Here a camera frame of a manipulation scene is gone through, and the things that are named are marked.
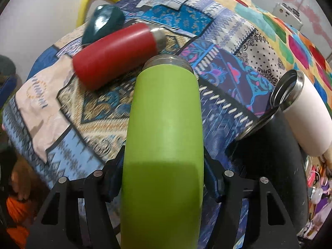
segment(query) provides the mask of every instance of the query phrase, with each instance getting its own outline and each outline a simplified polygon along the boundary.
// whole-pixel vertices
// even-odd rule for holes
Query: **electrical outlet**
[[[273,9],[272,14],[298,31],[300,31],[303,26],[300,20],[300,13],[294,8],[287,6],[285,3],[278,3]]]

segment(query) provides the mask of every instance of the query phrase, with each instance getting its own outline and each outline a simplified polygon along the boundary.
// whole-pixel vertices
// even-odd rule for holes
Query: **orange cloth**
[[[9,215],[17,224],[22,224],[27,218],[32,217],[32,205],[30,201],[22,203],[13,197],[8,197],[6,204]],[[16,228],[8,228],[7,233],[21,249],[25,248],[29,230],[18,225]]]

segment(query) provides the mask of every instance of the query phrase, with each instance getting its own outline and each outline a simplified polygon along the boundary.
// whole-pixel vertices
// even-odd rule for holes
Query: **green bottle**
[[[190,64],[147,61],[136,80],[124,155],[122,249],[196,249],[203,199],[203,126]]]

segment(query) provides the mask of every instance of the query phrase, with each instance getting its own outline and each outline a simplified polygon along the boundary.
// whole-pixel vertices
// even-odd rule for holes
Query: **round bolt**
[[[61,183],[61,184],[65,183],[66,181],[67,181],[67,178],[66,178],[66,177],[61,177],[61,178],[59,179],[59,183]]]
[[[102,171],[102,170],[96,170],[96,171],[93,173],[93,176],[95,176],[95,177],[100,177],[100,176],[102,176],[102,174],[103,174],[103,171]]]
[[[233,176],[234,176],[234,172],[231,171],[231,170],[226,170],[226,171],[225,171],[225,175],[226,175],[227,177],[233,177]]]
[[[263,184],[267,184],[269,182],[269,179],[266,178],[266,177],[261,177],[260,178],[260,181],[263,183]]]

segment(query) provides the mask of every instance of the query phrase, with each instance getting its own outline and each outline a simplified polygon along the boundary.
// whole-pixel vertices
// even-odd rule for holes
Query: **bed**
[[[204,144],[225,169],[243,171],[225,156],[237,134],[269,109],[269,96],[290,69],[313,82],[330,114],[332,71],[300,32],[250,0],[120,0],[126,26],[162,26],[163,53],[186,59],[200,85]],[[71,57],[81,50],[85,24],[45,50],[28,80],[4,107],[11,143],[52,188],[62,176],[84,178],[115,157],[126,141],[130,104],[140,68],[91,93],[80,84]],[[79,205],[84,216],[84,202]],[[199,248],[204,248],[219,205],[204,192]],[[243,201],[234,248],[241,248],[248,203]],[[120,223],[119,197],[109,205]]]

